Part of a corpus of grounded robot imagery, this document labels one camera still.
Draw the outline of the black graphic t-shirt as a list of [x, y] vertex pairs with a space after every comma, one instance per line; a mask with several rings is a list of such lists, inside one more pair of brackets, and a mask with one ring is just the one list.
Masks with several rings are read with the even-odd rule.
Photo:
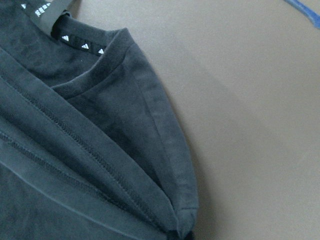
[[126, 28], [0, 3], [0, 237], [192, 240], [190, 150]]

